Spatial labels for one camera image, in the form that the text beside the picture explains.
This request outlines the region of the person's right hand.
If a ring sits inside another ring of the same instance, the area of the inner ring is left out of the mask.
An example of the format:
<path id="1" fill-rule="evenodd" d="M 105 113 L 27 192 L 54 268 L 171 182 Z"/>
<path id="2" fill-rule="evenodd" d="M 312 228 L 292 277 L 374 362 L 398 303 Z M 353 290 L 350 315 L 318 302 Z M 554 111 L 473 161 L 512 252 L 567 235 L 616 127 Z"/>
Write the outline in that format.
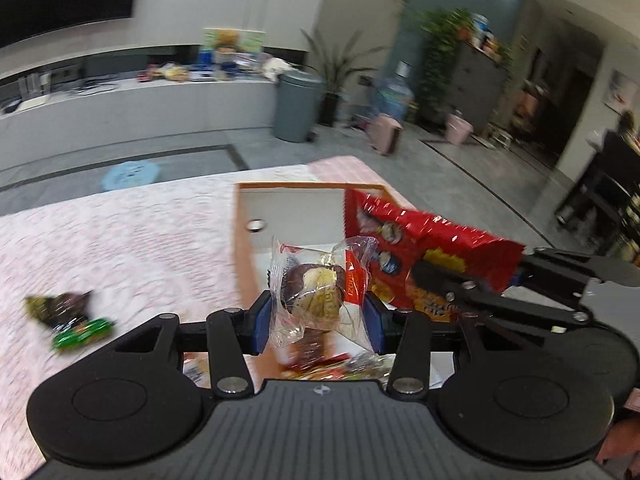
<path id="1" fill-rule="evenodd" d="M 596 462 L 609 465 L 616 460 L 628 460 L 625 468 L 625 479 L 639 478 L 639 419 L 628 418 L 611 428 L 606 436 Z"/>

